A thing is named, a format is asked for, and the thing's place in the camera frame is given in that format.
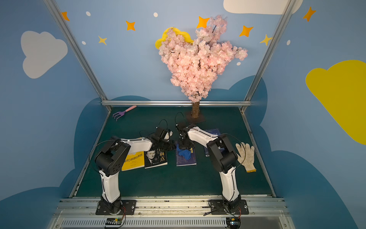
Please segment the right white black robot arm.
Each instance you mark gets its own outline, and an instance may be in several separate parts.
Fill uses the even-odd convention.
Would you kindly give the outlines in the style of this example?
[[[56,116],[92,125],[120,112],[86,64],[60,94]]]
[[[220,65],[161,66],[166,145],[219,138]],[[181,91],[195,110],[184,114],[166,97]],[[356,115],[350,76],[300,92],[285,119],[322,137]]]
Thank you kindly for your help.
[[[237,188],[235,163],[238,155],[229,138],[225,135],[214,135],[196,125],[175,125],[179,133],[179,148],[192,149],[195,143],[207,148],[213,167],[219,172],[222,182],[223,202],[229,209],[237,207],[241,201]]]

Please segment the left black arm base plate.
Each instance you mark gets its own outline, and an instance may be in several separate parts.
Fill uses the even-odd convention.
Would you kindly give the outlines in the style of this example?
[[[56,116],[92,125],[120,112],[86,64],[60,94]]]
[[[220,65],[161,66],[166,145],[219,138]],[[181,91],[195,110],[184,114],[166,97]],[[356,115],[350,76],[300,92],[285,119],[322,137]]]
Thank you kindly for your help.
[[[137,200],[121,200],[118,198],[113,203],[105,199],[98,202],[96,215],[133,215],[135,212]]]

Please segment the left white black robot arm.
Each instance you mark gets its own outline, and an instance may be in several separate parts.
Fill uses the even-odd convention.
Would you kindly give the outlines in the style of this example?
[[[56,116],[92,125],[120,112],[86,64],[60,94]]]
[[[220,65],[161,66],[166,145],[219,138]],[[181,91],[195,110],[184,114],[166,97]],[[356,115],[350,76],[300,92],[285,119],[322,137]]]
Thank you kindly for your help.
[[[105,141],[95,158],[95,164],[102,179],[102,200],[113,204],[120,198],[118,176],[129,154],[153,150],[166,152],[173,149],[174,143],[171,140],[153,137],[123,139],[113,136],[110,140]]]

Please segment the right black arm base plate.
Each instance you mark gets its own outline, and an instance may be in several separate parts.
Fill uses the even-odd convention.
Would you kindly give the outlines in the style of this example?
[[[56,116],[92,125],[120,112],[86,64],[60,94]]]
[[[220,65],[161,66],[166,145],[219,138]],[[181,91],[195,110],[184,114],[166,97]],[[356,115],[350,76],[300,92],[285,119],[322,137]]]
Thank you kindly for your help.
[[[246,200],[240,198],[227,202],[222,199],[210,199],[208,201],[210,212],[213,215],[248,215],[249,207]]]

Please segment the blue microfibre cloth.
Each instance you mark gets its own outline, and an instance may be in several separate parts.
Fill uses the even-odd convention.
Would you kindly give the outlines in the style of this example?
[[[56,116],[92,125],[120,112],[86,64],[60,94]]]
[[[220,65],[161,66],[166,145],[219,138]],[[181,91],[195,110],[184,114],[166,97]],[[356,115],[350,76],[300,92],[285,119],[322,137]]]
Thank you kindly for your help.
[[[185,160],[188,161],[191,159],[191,151],[188,149],[180,149],[179,144],[176,143],[176,153],[177,153],[177,158],[179,160]]]

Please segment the black portrait cover book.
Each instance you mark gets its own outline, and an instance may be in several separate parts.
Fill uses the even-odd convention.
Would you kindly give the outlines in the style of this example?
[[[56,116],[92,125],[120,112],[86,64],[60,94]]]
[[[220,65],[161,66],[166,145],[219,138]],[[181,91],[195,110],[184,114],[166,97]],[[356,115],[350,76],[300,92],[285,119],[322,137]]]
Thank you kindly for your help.
[[[144,167],[150,169],[168,164],[167,153],[160,150],[151,150],[144,153]]]

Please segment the purple book yellow label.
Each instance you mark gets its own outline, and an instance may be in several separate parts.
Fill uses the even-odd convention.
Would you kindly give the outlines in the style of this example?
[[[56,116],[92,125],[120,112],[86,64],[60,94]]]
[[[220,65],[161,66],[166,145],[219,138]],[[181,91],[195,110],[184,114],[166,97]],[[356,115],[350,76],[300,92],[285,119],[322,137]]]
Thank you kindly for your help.
[[[196,165],[196,154],[194,148],[180,149],[179,142],[175,142],[176,145],[176,166],[192,166]]]

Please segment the blue little prince book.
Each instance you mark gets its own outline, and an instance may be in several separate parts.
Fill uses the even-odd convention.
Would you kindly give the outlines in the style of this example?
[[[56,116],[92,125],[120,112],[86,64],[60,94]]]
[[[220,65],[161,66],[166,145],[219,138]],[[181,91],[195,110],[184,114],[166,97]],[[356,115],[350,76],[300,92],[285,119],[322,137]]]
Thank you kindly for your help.
[[[207,129],[205,131],[208,132],[208,133],[210,133],[210,134],[212,134],[212,135],[220,135],[221,134],[218,128],[215,128],[215,129]],[[204,147],[204,152],[205,152],[205,156],[206,157],[209,157],[209,151],[208,151],[208,149],[206,147]]]

